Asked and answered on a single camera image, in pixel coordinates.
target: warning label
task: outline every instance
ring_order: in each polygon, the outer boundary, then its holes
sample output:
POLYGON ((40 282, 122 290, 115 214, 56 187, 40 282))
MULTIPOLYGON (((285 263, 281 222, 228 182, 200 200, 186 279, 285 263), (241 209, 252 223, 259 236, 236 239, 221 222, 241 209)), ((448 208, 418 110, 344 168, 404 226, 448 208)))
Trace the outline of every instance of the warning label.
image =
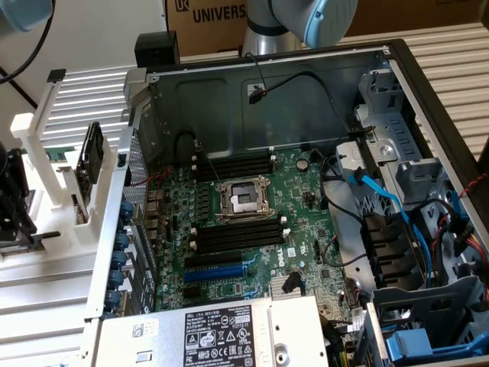
POLYGON ((188 313, 184 367, 254 367, 251 306, 188 313))

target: cpu socket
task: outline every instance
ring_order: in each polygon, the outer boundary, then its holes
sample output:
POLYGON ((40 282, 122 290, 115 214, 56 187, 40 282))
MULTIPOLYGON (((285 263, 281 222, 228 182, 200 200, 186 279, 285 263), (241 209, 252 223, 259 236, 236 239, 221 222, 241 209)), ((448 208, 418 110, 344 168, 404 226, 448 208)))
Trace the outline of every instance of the cpu socket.
POLYGON ((270 208, 268 201, 270 184, 265 177, 217 184, 215 188, 221 193, 221 213, 216 213, 215 219, 236 222, 272 216, 275 210, 270 208))

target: green circuit board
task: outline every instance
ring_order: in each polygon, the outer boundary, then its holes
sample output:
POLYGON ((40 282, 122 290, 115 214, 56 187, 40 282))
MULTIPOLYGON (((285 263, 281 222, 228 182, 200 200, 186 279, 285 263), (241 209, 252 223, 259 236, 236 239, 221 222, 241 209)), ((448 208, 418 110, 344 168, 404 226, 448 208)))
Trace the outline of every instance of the green circuit board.
MULTIPOLYGON (((271 181, 268 186, 270 207, 275 209, 275 216, 281 213, 287 218, 291 232, 283 244, 244 250, 244 260, 254 261, 242 278, 192 284, 183 282, 184 259, 194 256, 189 248, 191 222, 204 226, 219 225, 215 221, 215 214, 220 213, 220 194, 215 189, 215 183, 197 183, 188 168, 180 168, 168 174, 162 187, 152 184, 147 213, 155 209, 154 205, 151 206, 151 200, 168 197, 169 203, 162 204, 159 210, 170 221, 177 220, 170 241, 167 241, 167 231, 160 221, 147 221, 147 226, 156 227, 148 229, 155 244, 159 266, 156 311, 175 310, 218 300, 270 296, 272 280, 287 276, 303 261, 301 265, 305 266, 301 266, 300 273, 306 284, 306 294, 316 296, 320 311, 335 320, 350 317, 347 301, 339 301, 338 292, 345 290, 342 269, 324 265, 317 261, 315 254, 315 241, 323 249, 335 235, 329 211, 319 208, 318 164, 309 164, 306 172, 299 172, 297 160, 308 159, 307 152, 290 149, 274 154, 277 156, 274 173, 266 176, 271 181), (315 195, 312 209, 304 201, 305 192, 315 195), (208 200, 208 205, 202 214, 200 203, 203 197, 208 200), (201 288, 201 298, 184 299, 182 289, 195 285, 201 288)), ((329 251, 328 257, 333 261, 341 261, 339 253, 334 249, 329 251)))

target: black connector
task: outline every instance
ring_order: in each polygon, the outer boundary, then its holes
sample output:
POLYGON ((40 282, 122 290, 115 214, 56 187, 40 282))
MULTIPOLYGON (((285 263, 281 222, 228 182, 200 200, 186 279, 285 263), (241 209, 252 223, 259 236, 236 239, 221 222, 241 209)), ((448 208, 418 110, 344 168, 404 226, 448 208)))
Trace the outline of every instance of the black connector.
POLYGON ((256 89, 251 95, 250 95, 250 105, 254 105, 255 103, 258 103, 261 101, 263 97, 265 97, 267 93, 262 90, 262 88, 256 89))
POLYGON ((283 283, 282 291, 285 294, 292 293, 294 289, 300 287, 301 295, 306 293, 306 288, 304 287, 304 283, 298 271, 293 271, 292 274, 289 275, 285 283, 283 283))
POLYGON ((454 249, 454 256, 457 258, 462 254, 463 251, 468 247, 467 245, 467 238, 470 237, 470 235, 474 233, 474 227, 472 226, 466 226, 465 231, 458 236, 455 241, 453 242, 453 249, 454 249))
POLYGON ((450 217, 449 232, 462 235, 467 227, 468 219, 463 219, 460 214, 455 213, 450 217))
POLYGON ((355 182, 357 183, 358 186, 361 186, 364 184, 364 181, 361 180, 364 175, 365 175, 365 172, 361 167, 357 168, 357 170, 353 174, 353 178, 355 179, 355 182))

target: black pcie slot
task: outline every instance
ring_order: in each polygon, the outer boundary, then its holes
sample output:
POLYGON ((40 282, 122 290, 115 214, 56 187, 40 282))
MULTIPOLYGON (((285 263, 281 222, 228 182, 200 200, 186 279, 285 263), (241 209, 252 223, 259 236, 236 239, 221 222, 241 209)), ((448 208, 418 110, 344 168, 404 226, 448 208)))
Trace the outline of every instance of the black pcie slot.
POLYGON ((240 252, 227 252, 211 256, 193 256, 185 259, 185 268, 199 268, 203 266, 214 266, 224 264, 242 263, 243 257, 240 252))
POLYGON ((268 224, 275 224, 278 225, 278 219, 271 218, 271 219, 260 219, 260 220, 254 220, 253 222, 242 222, 242 223, 233 223, 233 224, 226 224, 225 226, 213 226, 213 227, 205 227, 205 228, 198 228, 197 232, 206 234, 206 233, 212 233, 212 232, 220 232, 223 234, 229 234, 230 232, 233 232, 237 229, 257 229, 261 226, 265 226, 268 224))
POLYGON ((253 241, 243 241, 243 242, 226 242, 221 244, 214 244, 211 247, 199 247, 199 252, 203 254, 209 254, 210 252, 220 252, 229 250, 244 250, 247 248, 263 247, 270 245, 278 245, 283 243, 283 238, 281 236, 276 236, 275 238, 258 239, 253 241))

